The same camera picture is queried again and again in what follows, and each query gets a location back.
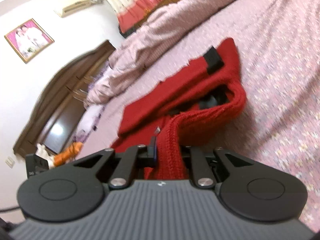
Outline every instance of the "metal screw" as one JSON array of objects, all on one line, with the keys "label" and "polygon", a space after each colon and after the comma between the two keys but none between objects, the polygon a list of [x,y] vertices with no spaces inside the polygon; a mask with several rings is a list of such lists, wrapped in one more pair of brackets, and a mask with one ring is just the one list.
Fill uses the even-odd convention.
[{"label": "metal screw", "polygon": [[110,181],[110,184],[115,187],[120,187],[126,184],[127,181],[123,178],[114,178]]},{"label": "metal screw", "polygon": [[213,180],[210,178],[201,178],[198,180],[198,184],[200,186],[211,186],[213,184]]}]

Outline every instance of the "wooden headboard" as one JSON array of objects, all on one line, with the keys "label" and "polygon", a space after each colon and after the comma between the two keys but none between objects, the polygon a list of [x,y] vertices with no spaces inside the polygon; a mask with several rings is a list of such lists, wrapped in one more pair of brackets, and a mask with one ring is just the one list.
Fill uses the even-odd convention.
[{"label": "wooden headboard", "polygon": [[115,48],[105,41],[63,67],[45,87],[31,117],[13,146],[15,154],[35,153],[37,143],[49,152],[61,152],[70,141],[85,108],[88,84]]}]

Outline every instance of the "framed photo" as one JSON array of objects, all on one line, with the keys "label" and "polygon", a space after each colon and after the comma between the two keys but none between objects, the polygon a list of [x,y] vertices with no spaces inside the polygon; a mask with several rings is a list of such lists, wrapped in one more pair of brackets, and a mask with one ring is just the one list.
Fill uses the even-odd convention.
[{"label": "framed photo", "polygon": [[54,40],[35,22],[30,19],[4,36],[14,51],[24,61],[29,62]]}]

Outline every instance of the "black cable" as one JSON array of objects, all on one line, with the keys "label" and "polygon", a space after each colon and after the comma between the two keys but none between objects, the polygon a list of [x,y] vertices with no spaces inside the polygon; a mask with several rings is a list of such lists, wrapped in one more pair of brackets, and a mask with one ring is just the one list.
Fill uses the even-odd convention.
[{"label": "black cable", "polygon": [[15,211],[15,210],[18,210],[18,209],[20,209],[19,206],[0,209],[0,213],[7,213],[7,212]]}]

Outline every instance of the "red knit sweater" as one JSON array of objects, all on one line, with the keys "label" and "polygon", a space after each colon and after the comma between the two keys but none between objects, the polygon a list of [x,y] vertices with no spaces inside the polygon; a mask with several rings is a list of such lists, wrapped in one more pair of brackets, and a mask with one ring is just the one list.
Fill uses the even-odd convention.
[{"label": "red knit sweater", "polygon": [[[204,57],[190,60],[177,74],[159,83],[148,95],[128,105],[119,128],[119,139],[112,145],[116,152],[127,147],[148,145],[159,126],[157,136],[158,165],[145,169],[149,179],[184,179],[186,172],[179,145],[202,145],[215,131],[238,116],[246,96],[240,83],[239,56],[233,39],[224,40],[217,48],[224,66],[207,73]],[[229,103],[199,110],[197,101],[220,85],[228,88]],[[191,103],[186,112],[175,116],[169,111],[183,103]]]}]

